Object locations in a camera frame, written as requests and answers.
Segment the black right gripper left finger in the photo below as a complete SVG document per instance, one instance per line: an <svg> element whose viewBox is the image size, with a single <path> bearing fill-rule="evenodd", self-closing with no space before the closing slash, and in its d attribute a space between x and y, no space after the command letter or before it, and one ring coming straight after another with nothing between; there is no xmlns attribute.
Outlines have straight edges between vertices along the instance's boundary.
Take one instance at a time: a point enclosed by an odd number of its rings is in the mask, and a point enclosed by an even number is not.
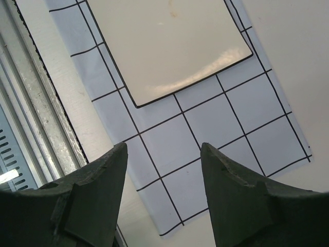
<svg viewBox="0 0 329 247"><path fill-rule="evenodd" d="M1 246L112 246L125 182L125 143L39 189L1 192Z"/></svg>

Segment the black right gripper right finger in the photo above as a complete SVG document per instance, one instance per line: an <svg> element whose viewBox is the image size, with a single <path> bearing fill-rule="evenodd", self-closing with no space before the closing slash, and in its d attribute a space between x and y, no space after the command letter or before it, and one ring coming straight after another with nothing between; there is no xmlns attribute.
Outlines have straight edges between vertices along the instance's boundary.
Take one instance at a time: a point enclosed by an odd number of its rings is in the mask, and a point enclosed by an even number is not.
<svg viewBox="0 0 329 247"><path fill-rule="evenodd" d="M328 193L264 177L209 143L200 157L217 246L328 246Z"/></svg>

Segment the light blue checked placemat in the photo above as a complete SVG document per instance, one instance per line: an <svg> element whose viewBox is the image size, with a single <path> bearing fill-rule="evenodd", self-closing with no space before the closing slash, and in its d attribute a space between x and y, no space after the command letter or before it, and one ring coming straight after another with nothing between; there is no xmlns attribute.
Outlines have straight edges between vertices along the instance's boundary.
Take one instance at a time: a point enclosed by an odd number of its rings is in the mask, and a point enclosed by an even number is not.
<svg viewBox="0 0 329 247"><path fill-rule="evenodd" d="M242 2L225 4L252 50L251 57L137 108L89 3L47 2L111 141L128 146L128 173L163 238L208 209L202 143L265 176L312 160Z"/></svg>

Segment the white square plate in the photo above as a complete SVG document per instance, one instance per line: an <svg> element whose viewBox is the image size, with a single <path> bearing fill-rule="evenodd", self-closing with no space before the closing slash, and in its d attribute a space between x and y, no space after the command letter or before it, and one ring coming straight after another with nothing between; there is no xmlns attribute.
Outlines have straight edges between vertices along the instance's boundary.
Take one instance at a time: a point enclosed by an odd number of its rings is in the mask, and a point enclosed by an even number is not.
<svg viewBox="0 0 329 247"><path fill-rule="evenodd" d="M89 1L138 108L252 56L224 1Z"/></svg>

